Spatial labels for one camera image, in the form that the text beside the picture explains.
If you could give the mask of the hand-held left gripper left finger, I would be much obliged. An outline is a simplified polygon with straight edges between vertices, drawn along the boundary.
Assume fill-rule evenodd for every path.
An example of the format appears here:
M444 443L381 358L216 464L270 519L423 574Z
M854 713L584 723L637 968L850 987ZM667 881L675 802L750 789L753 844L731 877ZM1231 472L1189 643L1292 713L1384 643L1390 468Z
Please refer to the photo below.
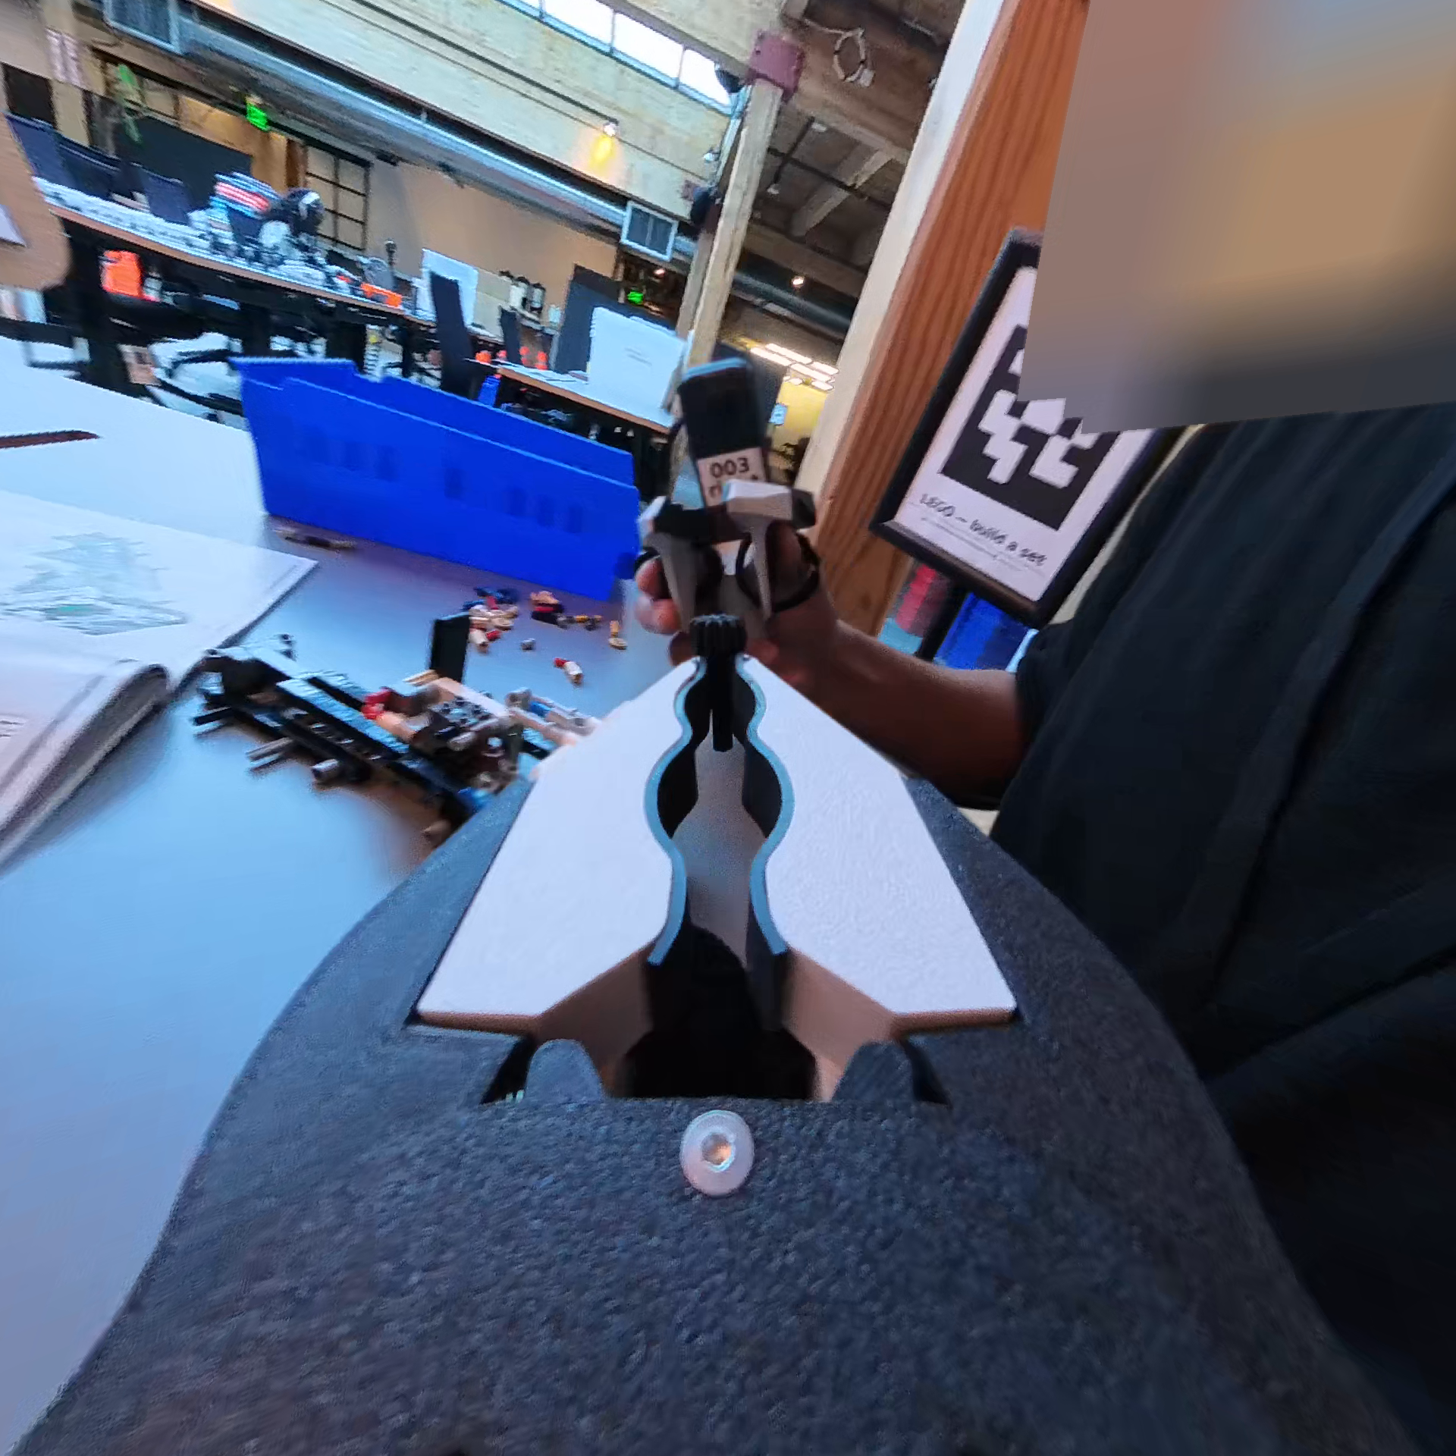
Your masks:
M412 1004L423 1026L579 1043L612 1094L629 1088L650 1029L648 957L675 893L648 789L682 745L690 675L675 666L534 772Z

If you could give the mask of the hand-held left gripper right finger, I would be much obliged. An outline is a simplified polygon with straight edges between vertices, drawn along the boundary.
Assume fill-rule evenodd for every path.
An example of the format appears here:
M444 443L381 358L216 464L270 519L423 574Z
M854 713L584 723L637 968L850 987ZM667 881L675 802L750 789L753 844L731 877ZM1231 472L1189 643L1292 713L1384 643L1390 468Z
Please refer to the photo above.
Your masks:
M907 775L759 660L750 746L781 817L765 898L785 944L780 1013L831 1094L862 1046L1004 1026L1016 995L973 920Z

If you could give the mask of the black lego gear axle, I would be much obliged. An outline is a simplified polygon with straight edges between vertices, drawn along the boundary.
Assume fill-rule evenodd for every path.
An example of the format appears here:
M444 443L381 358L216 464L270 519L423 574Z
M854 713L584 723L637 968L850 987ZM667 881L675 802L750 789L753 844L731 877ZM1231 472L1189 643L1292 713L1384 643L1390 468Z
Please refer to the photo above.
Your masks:
M740 615L711 612L690 624L690 648L702 660L702 708L711 736L711 750L728 756L737 739L737 660L748 648L748 627Z

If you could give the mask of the lego truck model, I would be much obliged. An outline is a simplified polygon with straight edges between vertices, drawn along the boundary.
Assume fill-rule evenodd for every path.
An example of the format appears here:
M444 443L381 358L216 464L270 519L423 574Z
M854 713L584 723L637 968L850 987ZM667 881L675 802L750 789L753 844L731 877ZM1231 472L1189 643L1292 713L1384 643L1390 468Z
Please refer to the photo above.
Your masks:
M298 758L315 789L392 786L431 809L440 844L540 763L586 739L599 720L528 688L491 698L467 684L467 658L514 627L518 606L482 599L434 618L427 666L381 688L302 671L294 643L221 648L198 665L198 729L247 726L249 767Z

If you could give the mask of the lego instruction booklet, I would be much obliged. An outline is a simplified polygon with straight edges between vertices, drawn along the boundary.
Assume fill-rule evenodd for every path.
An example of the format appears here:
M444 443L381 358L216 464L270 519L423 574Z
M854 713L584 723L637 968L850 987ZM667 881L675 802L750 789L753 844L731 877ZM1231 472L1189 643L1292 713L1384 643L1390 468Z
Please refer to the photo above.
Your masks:
M313 561L0 496L0 858Z

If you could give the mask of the person's right forearm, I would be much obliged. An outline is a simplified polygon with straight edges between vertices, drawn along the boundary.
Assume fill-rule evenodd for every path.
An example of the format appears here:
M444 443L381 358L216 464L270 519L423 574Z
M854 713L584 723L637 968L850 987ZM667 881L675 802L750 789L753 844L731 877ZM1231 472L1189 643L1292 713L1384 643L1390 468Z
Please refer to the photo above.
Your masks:
M959 809L989 809L1026 763L1030 726L1012 671L959 671L843 624L781 648L781 675L834 723Z

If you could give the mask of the scattered coloured lego pieces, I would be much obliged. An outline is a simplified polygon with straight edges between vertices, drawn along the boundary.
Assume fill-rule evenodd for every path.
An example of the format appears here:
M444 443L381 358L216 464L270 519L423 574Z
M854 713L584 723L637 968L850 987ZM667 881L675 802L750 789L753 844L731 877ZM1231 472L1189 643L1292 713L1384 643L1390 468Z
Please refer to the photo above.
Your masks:
M586 695L629 675L631 648L614 606L579 606L547 588L478 588L447 615L467 624L474 684Z

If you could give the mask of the person's right hand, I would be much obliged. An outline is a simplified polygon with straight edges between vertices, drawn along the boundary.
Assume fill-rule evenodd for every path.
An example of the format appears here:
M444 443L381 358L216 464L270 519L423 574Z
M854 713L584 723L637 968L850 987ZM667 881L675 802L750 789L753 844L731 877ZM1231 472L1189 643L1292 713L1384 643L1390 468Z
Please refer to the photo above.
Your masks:
M748 643L748 654L800 692L810 692L818 666L831 658L838 615L819 584L813 546L800 531L775 523L768 531L768 553L775 615L768 618L765 637ZM672 665L683 665L690 658L690 639L682 627L679 606L672 602L664 561L642 556L631 584L639 627L667 637Z

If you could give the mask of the pale timber column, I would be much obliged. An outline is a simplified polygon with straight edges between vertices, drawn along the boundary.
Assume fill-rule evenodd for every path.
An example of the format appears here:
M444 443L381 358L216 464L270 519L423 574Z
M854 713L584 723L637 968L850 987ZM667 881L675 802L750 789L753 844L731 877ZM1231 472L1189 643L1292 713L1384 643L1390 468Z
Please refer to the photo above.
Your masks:
M765 77L748 83L748 102L737 127L737 142L722 186L715 226L702 229L695 262L682 295L679 335L683 339L683 370L711 358L737 262L753 215L753 196L765 175L765 157L775 136L781 87Z

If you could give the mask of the framed black white marker sign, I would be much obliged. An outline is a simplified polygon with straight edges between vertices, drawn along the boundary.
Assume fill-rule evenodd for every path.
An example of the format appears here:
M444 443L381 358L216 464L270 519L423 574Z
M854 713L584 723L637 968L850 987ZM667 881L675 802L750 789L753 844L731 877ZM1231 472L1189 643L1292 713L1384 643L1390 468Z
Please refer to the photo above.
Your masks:
M873 514L873 537L1030 631L1056 618L1182 427L1090 432L1022 397L1044 236L1012 229Z

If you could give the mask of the blue plastic bin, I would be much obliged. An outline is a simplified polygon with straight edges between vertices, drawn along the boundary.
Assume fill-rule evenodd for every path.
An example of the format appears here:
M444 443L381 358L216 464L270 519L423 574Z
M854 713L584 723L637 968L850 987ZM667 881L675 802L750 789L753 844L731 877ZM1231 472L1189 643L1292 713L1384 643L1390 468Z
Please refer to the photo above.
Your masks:
M344 358L238 377L268 514L591 602L629 580L629 451Z

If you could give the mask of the person in black shirt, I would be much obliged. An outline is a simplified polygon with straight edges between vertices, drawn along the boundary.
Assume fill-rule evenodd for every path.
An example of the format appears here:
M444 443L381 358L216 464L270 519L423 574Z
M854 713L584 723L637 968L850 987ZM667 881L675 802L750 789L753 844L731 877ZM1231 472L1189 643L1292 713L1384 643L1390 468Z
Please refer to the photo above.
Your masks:
M993 843L1132 975L1454 1454L1456 410L1195 432L1016 684Z

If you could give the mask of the grey ceiling pipe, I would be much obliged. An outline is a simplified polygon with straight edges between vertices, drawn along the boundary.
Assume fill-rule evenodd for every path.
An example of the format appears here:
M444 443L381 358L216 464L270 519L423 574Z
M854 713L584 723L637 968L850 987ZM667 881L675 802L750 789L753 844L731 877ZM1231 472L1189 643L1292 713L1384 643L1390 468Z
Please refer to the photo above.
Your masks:
M198 7L180 13L180 46L190 63L220 70L238 83L254 83L279 112L315 131L353 139L373 157L447 175L459 186L612 245L626 236L631 212L660 215L675 226L667 262L689 262L695 251L699 229L656 201L629 197L612 186L576 178L452 120L388 102L357 77L315 65L270 41L249 41L241 29Z

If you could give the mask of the background workbench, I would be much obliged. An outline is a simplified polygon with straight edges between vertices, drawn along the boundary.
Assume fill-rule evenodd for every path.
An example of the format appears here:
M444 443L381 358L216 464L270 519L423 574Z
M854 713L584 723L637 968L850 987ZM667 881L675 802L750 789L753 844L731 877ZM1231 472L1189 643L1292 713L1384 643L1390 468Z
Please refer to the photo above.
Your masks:
M53 181L37 181L37 192L70 245L67 306L87 339L87 380L97 386L121 386L125 335L221 335L247 358L275 354L280 339L315 342L326 358L364 370L370 331L379 331L399 342L402 373L434 344L434 321L370 298L361 284L330 284L323 268L249 263L238 251L209 246L209 234L154 212Z

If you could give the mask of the wooden document board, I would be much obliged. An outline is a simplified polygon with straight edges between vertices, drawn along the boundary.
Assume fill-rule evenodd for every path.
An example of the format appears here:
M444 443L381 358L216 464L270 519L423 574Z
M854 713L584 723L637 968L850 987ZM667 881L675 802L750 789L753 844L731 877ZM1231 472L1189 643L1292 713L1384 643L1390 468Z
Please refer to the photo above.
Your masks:
M70 278L70 240L42 197L30 165L0 121L0 284L45 293Z

